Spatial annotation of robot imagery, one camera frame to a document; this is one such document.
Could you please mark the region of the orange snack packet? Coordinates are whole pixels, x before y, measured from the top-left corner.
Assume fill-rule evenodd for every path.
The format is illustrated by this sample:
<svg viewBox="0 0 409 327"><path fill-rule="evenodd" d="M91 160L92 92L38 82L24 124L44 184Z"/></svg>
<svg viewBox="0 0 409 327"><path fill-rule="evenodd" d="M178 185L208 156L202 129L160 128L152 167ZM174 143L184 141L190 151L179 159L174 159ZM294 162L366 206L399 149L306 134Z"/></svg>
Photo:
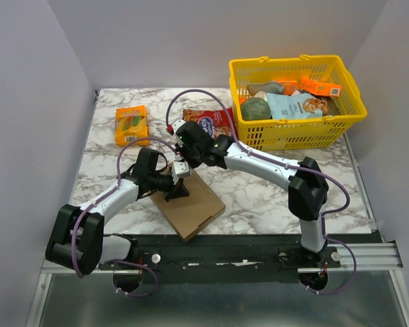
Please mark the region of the orange snack packet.
<svg viewBox="0 0 409 327"><path fill-rule="evenodd" d="M148 145L149 126L145 106L118 108L115 112L115 143L119 147L140 140L137 145Z"/></svg>

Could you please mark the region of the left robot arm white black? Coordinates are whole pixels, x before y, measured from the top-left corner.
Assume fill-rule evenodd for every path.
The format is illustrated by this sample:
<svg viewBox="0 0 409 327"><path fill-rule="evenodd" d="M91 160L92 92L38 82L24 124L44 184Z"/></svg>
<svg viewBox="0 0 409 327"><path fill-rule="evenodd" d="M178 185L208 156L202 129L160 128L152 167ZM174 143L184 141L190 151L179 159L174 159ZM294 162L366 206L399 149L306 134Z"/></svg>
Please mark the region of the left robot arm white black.
<svg viewBox="0 0 409 327"><path fill-rule="evenodd" d="M138 259L133 238L107 234L104 226L127 205L156 192L162 193L165 201L190 194L183 184L191 174L188 163L178 156L176 161L157 168L162 156L153 149L140 149L136 162L107 190L78 206L62 206L45 258L74 270L79 277L104 262L115 261L123 269L132 268Z"/></svg>

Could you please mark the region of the green round melon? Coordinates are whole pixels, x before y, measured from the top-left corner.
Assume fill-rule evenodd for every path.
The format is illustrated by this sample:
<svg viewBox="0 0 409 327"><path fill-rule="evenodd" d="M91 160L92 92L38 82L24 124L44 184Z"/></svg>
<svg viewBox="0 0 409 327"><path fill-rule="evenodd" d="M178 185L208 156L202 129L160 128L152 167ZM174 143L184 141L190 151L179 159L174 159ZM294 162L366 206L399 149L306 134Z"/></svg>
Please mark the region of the green round melon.
<svg viewBox="0 0 409 327"><path fill-rule="evenodd" d="M244 121L259 121L271 118L270 106L262 98L251 97L241 104L240 109Z"/></svg>

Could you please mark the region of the grey pouch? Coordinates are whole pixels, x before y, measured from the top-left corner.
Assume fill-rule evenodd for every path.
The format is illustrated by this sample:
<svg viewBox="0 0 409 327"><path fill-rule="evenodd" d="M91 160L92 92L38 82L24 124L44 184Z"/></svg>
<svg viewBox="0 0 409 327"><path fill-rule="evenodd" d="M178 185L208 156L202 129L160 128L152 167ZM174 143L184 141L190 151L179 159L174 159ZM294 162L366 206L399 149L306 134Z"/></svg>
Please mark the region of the grey pouch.
<svg viewBox="0 0 409 327"><path fill-rule="evenodd" d="M259 92L282 95L285 91L285 86L276 81L269 81L264 83L251 83L247 85L247 90L251 95L256 95Z"/></svg>

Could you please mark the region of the red candy bag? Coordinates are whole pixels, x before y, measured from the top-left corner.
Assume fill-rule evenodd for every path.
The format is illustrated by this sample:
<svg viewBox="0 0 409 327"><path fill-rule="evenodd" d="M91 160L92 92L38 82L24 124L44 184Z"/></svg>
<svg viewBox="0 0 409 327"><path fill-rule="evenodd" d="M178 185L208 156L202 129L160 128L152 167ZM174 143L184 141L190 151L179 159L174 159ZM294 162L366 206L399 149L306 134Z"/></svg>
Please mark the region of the red candy bag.
<svg viewBox="0 0 409 327"><path fill-rule="evenodd" d="M194 121L213 139L219 135L233 136L230 122L234 125L235 134L237 129L234 121L232 108L227 108L230 119L224 110L183 110L184 121Z"/></svg>

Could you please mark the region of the orange carton box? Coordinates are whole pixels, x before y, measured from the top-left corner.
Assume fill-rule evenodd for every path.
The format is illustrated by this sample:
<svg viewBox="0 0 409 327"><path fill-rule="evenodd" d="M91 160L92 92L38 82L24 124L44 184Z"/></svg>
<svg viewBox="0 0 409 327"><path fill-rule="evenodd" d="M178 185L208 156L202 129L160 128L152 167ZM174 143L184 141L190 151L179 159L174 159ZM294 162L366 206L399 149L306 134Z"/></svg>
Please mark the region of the orange carton box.
<svg viewBox="0 0 409 327"><path fill-rule="evenodd" d="M299 81L300 90L307 91L313 95L324 97L339 97L342 86L332 82L302 78Z"/></svg>

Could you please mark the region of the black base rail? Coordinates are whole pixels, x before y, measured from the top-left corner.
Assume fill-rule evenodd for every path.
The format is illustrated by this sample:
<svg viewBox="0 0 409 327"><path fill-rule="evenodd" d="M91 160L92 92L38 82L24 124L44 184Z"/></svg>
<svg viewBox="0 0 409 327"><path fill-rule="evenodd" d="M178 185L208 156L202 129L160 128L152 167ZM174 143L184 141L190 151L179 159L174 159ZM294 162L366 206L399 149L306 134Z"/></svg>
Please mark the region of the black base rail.
<svg viewBox="0 0 409 327"><path fill-rule="evenodd" d="M328 274L374 268L387 249L378 232L334 234L320 255L301 247L297 234L204 235L183 243L175 235L133 237L136 259L149 267L143 283L303 283L326 287Z"/></svg>

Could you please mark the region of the light blue chips bag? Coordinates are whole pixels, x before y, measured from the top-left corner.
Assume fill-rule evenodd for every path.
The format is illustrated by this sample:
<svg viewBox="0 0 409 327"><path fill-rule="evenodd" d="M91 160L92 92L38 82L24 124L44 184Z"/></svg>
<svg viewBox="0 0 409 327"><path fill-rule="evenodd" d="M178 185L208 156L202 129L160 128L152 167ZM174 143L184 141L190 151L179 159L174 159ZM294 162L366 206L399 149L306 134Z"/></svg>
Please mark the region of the light blue chips bag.
<svg viewBox="0 0 409 327"><path fill-rule="evenodd" d="M275 120L317 119L332 115L327 101L310 93L294 96L267 93L266 97L271 118Z"/></svg>

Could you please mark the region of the brown cardboard express box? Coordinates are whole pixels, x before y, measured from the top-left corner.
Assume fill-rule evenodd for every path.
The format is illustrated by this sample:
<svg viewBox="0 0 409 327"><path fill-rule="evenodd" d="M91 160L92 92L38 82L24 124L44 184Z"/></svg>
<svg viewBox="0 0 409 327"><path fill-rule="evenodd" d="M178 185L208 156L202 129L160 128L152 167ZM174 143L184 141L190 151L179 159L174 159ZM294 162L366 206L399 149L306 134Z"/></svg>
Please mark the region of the brown cardboard express box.
<svg viewBox="0 0 409 327"><path fill-rule="evenodd" d="M183 184L190 193L187 197L167 202L164 194L157 192L150 198L180 239L187 243L219 217L226 205L195 170L184 178Z"/></svg>

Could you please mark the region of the aluminium frame profile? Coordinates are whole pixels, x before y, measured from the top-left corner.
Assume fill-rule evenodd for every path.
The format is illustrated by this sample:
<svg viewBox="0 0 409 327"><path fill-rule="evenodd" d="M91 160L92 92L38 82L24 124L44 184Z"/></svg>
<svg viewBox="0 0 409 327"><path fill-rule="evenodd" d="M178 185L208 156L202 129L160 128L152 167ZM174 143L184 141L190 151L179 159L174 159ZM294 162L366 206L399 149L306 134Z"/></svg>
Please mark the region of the aluminium frame profile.
<svg viewBox="0 0 409 327"><path fill-rule="evenodd" d="M340 235L326 262L297 268L298 236L142 235L149 271L118 263L79 279L45 262L28 326L409 326L394 243Z"/></svg>

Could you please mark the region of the yellow plastic basket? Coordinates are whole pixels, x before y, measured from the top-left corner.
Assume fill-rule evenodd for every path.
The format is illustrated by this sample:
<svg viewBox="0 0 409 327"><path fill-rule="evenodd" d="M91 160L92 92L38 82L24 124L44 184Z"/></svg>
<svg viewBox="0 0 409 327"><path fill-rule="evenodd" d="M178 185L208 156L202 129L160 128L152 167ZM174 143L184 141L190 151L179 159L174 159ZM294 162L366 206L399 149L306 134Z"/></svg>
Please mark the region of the yellow plastic basket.
<svg viewBox="0 0 409 327"><path fill-rule="evenodd" d="M239 139L261 151L331 146L367 116L359 88L337 55L258 57L229 63ZM265 100L265 120L246 120L241 102Z"/></svg>

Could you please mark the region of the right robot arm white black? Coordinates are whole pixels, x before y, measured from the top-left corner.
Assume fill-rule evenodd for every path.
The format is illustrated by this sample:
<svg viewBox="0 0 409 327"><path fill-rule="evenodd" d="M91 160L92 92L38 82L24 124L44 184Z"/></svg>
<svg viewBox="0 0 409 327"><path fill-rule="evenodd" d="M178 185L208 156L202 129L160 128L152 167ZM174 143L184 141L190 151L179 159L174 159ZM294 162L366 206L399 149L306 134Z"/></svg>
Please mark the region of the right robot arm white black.
<svg viewBox="0 0 409 327"><path fill-rule="evenodd" d="M254 150L230 136L213 139L196 122L175 121L168 127L177 138L177 150L190 165L204 164L237 170L262 178L288 192L288 208L301 227L300 259L304 265L317 266L324 259L324 223L320 218L329 186L317 162L283 159Z"/></svg>

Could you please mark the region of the small orange box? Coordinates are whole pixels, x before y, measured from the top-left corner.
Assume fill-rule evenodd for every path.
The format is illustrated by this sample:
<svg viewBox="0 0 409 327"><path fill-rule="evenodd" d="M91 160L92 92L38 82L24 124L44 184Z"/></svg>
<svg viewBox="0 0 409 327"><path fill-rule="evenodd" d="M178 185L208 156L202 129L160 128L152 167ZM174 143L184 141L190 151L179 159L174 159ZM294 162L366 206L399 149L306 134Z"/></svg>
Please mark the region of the small orange box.
<svg viewBox="0 0 409 327"><path fill-rule="evenodd" d="M298 88L299 82L297 80L275 80L279 85L279 94L292 95Z"/></svg>

